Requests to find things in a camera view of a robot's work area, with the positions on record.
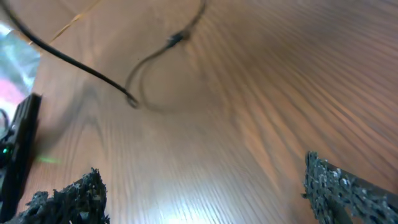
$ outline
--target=wooden table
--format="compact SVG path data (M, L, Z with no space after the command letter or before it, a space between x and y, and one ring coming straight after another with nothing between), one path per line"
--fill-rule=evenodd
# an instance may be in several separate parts
M102 0L53 46L124 84L199 1ZM210 0L192 39L134 80L150 109L43 54L23 203L90 167L112 223L316 223L304 155L398 193L398 4Z

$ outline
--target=black power strip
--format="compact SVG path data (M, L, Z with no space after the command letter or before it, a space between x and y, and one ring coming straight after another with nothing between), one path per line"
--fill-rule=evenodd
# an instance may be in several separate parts
M16 110L6 137L0 140L0 222L16 213L29 173L32 143L41 97L29 95Z

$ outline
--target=cable connector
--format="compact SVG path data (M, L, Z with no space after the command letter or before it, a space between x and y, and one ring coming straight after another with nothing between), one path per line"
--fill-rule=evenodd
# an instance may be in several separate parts
M167 44L167 48L172 48L174 47L176 44L178 44L181 40L187 40L189 38L189 31L186 30L182 30L174 35L172 35L171 37L169 37L169 39L167 39L168 44Z

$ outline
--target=plastic bag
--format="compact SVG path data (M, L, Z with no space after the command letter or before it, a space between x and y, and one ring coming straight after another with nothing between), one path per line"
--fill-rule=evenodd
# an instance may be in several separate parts
M12 120L18 104L32 91L40 54L0 22L0 108ZM0 133L4 130L4 119Z

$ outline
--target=wood grain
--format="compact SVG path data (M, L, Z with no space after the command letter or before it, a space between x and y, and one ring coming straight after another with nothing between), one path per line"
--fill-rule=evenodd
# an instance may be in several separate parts
M102 0L53 45L123 84L198 5ZM316 223L307 151L398 193L397 15L387 0L210 0L191 41L135 80L141 110L43 54L36 148L61 163L34 163L21 204L97 167L112 223Z

